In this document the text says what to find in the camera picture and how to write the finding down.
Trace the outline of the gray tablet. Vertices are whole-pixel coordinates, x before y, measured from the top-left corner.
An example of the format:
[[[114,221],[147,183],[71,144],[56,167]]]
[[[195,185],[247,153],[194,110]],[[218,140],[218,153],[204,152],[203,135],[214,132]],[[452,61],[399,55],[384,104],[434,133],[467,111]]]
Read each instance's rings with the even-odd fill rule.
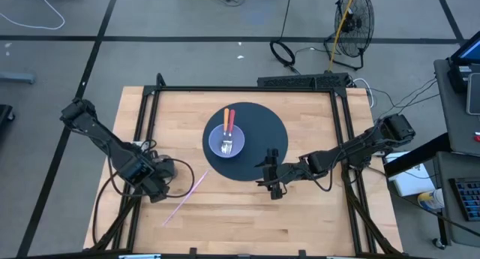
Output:
[[[469,76],[466,105],[468,114],[480,116],[480,73]]]

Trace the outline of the pink plastic straw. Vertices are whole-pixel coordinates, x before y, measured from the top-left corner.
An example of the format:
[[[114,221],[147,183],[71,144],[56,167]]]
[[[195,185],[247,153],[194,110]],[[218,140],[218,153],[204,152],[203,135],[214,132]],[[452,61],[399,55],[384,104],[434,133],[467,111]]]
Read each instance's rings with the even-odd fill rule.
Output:
[[[204,174],[199,178],[197,182],[194,183],[193,188],[187,193],[181,203],[170,213],[170,215],[165,219],[162,224],[162,227],[166,227],[166,225],[170,222],[170,220],[174,217],[174,215],[179,211],[179,209],[186,203],[186,201],[191,197],[191,195],[196,191],[198,186],[202,183],[205,177],[209,174],[211,169],[208,169]]]

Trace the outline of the white box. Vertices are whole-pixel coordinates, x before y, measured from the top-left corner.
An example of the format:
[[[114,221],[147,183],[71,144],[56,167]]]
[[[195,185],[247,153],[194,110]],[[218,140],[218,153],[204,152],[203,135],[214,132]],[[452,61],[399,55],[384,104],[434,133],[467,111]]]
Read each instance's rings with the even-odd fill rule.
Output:
[[[388,177],[401,197],[435,190],[433,179],[434,174],[430,174],[424,164],[417,164],[402,173]]]

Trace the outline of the orange-handled metal fork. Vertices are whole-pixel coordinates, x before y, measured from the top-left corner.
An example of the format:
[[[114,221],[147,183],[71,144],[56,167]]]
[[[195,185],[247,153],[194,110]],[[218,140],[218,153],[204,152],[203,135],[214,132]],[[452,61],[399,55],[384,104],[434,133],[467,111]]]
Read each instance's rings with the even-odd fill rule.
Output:
[[[223,111],[223,139],[222,139],[222,145],[221,145],[221,151],[223,154],[227,154],[228,151],[228,124],[229,124],[229,114],[230,110],[228,108],[225,108]]]

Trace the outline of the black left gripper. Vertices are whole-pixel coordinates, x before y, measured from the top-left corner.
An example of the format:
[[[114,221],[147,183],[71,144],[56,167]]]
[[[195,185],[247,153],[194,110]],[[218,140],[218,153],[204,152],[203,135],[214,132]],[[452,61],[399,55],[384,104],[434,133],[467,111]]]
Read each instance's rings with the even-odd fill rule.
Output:
[[[144,180],[144,192],[150,195],[151,203],[157,203],[168,198],[169,189],[161,175],[152,173]]]

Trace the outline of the gray desk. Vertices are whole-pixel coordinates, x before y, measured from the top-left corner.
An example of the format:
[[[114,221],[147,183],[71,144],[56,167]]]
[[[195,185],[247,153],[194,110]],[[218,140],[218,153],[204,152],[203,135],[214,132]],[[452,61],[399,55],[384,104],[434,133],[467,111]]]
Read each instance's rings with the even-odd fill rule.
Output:
[[[452,151],[480,156],[480,142],[475,140],[476,133],[480,133],[480,116],[469,115],[467,94],[453,90],[448,77],[449,62],[437,59],[433,66]]]

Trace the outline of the red-handled metal fork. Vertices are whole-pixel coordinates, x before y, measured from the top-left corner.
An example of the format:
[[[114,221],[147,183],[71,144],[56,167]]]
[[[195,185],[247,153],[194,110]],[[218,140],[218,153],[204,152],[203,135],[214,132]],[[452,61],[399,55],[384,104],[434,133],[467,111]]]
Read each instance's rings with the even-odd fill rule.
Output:
[[[235,110],[234,109],[231,109],[229,111],[229,122],[228,122],[228,127],[227,127],[227,131],[228,131],[228,136],[227,136],[227,141],[226,141],[226,153],[229,155],[232,151],[232,147],[233,147],[233,126],[234,126],[234,119],[235,119]]]

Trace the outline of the black metal table frame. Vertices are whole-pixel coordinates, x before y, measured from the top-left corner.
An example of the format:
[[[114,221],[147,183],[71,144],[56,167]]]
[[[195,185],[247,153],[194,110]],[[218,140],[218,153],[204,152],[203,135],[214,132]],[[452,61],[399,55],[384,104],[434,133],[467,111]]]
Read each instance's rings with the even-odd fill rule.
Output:
[[[211,171],[166,227],[165,219],[184,198],[150,203],[143,199],[116,235],[116,248],[137,253],[353,256],[368,251],[372,233],[358,221],[347,201],[341,170],[319,182],[293,182],[280,200],[255,182],[237,182],[212,169],[203,153],[207,121],[237,102],[261,104],[283,121],[289,138],[286,161],[337,145],[335,131],[345,128],[334,116],[325,92],[260,89],[254,86],[167,86],[154,116],[154,139],[161,153],[181,159],[174,191],[186,191]]]

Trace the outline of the black keyboard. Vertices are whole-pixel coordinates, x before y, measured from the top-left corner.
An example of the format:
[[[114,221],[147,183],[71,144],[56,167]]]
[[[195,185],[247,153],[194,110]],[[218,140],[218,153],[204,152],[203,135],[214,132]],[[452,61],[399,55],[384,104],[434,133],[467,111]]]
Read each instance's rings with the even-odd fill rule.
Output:
[[[480,177],[448,180],[466,221],[480,221]]]

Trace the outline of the lavender plastic bowl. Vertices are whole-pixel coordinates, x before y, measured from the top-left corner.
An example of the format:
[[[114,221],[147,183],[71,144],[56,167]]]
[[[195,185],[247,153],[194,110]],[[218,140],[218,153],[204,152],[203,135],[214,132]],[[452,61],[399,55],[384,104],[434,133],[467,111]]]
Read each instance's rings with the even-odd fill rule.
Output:
[[[240,127],[237,125],[233,126],[232,137],[232,148],[230,153],[223,153],[221,151],[221,146],[224,141],[224,130],[223,125],[218,125],[213,128],[213,130],[208,135],[208,146],[210,150],[219,158],[233,158],[242,151],[245,144],[245,134]]]

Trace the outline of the black floor fan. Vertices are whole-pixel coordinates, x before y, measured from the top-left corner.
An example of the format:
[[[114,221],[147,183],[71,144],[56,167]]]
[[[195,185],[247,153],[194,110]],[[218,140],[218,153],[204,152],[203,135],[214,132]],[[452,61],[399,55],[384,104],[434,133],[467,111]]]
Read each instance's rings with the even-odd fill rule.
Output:
[[[337,0],[335,2],[334,33],[323,41],[332,64],[351,68],[364,67],[364,54],[374,34],[374,7],[371,0]],[[336,55],[352,59],[360,58],[360,65],[353,66],[335,60]]]

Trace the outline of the white wipes canister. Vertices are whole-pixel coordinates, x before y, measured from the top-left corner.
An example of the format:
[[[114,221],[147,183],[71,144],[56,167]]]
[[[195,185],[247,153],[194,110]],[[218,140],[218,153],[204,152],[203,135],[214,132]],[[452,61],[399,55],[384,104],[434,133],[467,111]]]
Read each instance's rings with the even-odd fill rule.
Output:
[[[438,188],[433,191],[421,193],[417,197],[418,204],[426,210],[438,210],[445,207],[443,190]]]

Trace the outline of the black computer monitor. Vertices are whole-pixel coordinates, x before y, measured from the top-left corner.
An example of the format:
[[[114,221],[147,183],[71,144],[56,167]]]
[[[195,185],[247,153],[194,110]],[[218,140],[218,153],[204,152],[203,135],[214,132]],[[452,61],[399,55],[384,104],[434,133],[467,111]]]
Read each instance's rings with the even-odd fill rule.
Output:
[[[456,65],[480,64],[480,38],[468,40],[450,59]]]

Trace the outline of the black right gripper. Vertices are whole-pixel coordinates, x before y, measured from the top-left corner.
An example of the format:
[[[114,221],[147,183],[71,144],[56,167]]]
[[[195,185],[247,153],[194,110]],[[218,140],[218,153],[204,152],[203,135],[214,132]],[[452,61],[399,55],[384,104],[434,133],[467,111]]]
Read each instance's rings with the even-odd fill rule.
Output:
[[[300,163],[278,163],[277,149],[267,149],[266,157],[255,167],[262,168],[263,180],[256,181],[258,186],[264,186],[270,192],[272,200],[281,199],[286,193],[286,184],[300,179]]]

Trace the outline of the dark blue woven placemat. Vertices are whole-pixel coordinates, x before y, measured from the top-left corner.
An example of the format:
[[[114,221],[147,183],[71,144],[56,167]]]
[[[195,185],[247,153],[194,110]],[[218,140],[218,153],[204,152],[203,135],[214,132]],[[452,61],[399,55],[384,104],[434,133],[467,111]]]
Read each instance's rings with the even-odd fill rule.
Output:
[[[260,104],[239,102],[226,107],[235,110],[234,125],[243,130],[245,145],[233,158],[219,158],[210,150],[209,133],[218,125],[224,127],[224,109],[221,108],[205,126],[202,135],[204,156],[211,167],[227,179],[245,182],[262,179],[262,168],[255,165],[264,160],[267,149],[278,150],[279,162],[286,156],[288,135],[285,125],[276,113]]]

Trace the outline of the black perforated box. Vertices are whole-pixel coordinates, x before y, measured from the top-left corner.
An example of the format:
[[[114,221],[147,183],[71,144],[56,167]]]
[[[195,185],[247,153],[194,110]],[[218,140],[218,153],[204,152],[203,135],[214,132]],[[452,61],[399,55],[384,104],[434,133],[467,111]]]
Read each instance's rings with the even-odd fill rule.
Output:
[[[348,73],[306,74],[282,77],[259,77],[260,87],[293,87],[311,89],[330,89],[347,87],[352,83]]]

